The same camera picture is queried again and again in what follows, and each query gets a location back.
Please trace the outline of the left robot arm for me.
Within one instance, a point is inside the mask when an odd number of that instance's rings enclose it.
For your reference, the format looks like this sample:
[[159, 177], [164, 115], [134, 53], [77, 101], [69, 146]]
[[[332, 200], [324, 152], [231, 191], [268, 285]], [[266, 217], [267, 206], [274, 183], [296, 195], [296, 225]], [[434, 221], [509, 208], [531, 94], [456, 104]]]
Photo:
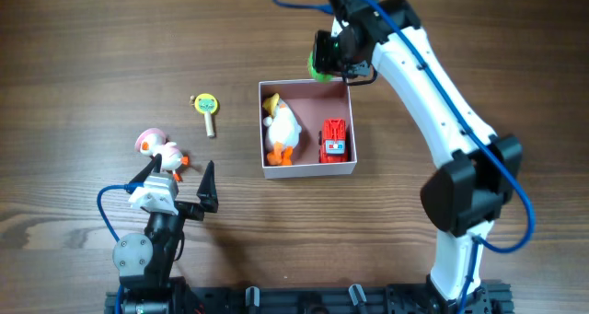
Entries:
[[170, 275], [185, 243], [188, 220], [202, 221], [218, 210], [214, 163], [209, 161], [196, 192], [197, 203], [179, 201], [176, 180], [163, 171], [156, 155], [123, 189], [132, 206], [149, 218], [141, 233], [117, 240], [112, 259], [119, 272], [119, 290], [105, 299], [106, 313], [203, 313], [204, 304], [183, 277]]

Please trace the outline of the white yellow plush duck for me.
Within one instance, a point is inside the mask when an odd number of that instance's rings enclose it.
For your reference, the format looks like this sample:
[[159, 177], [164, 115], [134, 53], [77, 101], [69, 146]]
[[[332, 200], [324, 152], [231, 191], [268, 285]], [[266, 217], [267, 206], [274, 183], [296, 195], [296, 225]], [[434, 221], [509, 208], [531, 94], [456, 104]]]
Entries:
[[271, 166], [292, 166], [292, 156], [299, 144], [302, 127], [294, 112], [278, 93], [266, 98], [261, 107], [268, 112], [262, 120], [266, 127], [264, 146]]

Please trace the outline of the pink cardboard box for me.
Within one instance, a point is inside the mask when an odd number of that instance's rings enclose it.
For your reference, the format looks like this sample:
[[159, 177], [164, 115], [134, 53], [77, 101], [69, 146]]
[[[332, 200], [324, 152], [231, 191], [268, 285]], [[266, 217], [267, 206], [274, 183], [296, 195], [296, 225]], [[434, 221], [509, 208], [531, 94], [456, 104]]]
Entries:
[[[294, 149], [291, 166], [272, 166], [263, 144], [266, 127], [260, 128], [260, 155], [263, 175], [267, 179], [302, 178], [351, 174], [357, 163], [352, 103], [349, 88], [340, 80], [321, 83], [313, 79], [259, 82], [259, 102], [279, 94], [294, 112], [302, 127], [299, 145]], [[348, 159], [341, 163], [319, 161], [318, 135], [328, 118], [341, 118], [346, 125]]]

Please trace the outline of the green patterned ball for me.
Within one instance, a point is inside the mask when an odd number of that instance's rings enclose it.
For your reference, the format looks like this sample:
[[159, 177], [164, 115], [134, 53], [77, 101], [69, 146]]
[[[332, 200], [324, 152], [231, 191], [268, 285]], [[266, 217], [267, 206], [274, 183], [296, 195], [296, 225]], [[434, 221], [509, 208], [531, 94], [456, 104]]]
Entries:
[[311, 52], [308, 56], [308, 59], [307, 59], [307, 71], [308, 71], [309, 75], [311, 76], [311, 78], [318, 81], [318, 82], [321, 82], [321, 83], [326, 83], [326, 82], [331, 81], [333, 79], [333, 75], [320, 73], [315, 68], [314, 56], [315, 56], [315, 54], [313, 52]]

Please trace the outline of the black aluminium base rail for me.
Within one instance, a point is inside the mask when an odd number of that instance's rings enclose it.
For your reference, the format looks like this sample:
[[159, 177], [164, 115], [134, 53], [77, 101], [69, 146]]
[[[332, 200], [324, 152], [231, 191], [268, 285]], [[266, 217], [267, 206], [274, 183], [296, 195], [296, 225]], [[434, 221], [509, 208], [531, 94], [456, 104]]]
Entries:
[[168, 301], [135, 300], [126, 294], [121, 313], [513, 313], [511, 286], [483, 282], [468, 296], [443, 301], [426, 285], [338, 288], [193, 288]]

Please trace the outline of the yellow wooden rattle toy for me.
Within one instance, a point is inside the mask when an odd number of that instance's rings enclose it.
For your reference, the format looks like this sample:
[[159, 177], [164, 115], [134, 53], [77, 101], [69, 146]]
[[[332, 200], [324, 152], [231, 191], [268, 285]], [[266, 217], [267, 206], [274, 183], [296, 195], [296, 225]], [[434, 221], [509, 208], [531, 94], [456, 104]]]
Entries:
[[203, 116], [207, 136], [215, 138], [213, 116], [219, 106], [217, 99], [209, 93], [202, 93], [191, 96], [190, 105]]

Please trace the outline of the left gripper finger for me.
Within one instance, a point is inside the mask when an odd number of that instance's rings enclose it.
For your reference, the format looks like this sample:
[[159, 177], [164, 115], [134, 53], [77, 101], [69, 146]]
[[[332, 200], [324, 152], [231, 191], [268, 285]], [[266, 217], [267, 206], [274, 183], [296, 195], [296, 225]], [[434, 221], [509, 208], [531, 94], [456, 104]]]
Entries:
[[196, 195], [200, 200], [199, 205], [205, 212], [216, 213], [218, 211], [219, 203], [215, 186], [214, 162], [212, 160], [207, 164]]
[[143, 168], [135, 177], [129, 182], [129, 193], [133, 193], [140, 183], [144, 183], [147, 177], [152, 173], [159, 173], [161, 171], [162, 156], [156, 154], [155, 157]]

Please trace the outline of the pink white duck figurine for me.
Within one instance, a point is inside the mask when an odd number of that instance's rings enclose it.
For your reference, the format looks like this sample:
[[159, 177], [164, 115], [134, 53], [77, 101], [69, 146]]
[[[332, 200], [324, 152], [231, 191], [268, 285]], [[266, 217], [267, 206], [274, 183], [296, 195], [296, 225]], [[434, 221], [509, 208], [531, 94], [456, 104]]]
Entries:
[[161, 169], [171, 172], [177, 182], [181, 182], [179, 175], [181, 167], [190, 164], [190, 158], [181, 152], [178, 144], [167, 139], [167, 134], [158, 128], [149, 128], [137, 138], [134, 149], [144, 156], [162, 157]]

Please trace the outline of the red toy fire truck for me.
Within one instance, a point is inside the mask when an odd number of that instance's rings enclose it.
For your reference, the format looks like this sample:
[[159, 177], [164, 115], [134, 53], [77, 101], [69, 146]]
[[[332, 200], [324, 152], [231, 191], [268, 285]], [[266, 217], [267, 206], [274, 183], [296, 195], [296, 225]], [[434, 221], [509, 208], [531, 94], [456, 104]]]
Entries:
[[319, 132], [319, 162], [342, 163], [348, 161], [346, 123], [342, 118], [329, 118]]

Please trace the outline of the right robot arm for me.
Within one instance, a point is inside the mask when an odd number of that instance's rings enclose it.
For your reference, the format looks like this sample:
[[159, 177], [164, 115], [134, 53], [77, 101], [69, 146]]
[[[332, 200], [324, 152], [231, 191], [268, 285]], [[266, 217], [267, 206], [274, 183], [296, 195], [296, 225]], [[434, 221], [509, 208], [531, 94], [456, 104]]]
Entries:
[[429, 147], [436, 171], [420, 192], [437, 229], [428, 286], [440, 305], [458, 309], [481, 289], [482, 252], [514, 252], [533, 232], [535, 217], [528, 212], [516, 244], [497, 247], [487, 240], [513, 195], [530, 205], [516, 179], [523, 148], [512, 135], [498, 136], [466, 103], [407, 0], [329, 0], [321, 9], [334, 25], [317, 33], [312, 68], [343, 78], [372, 69], [398, 94]]

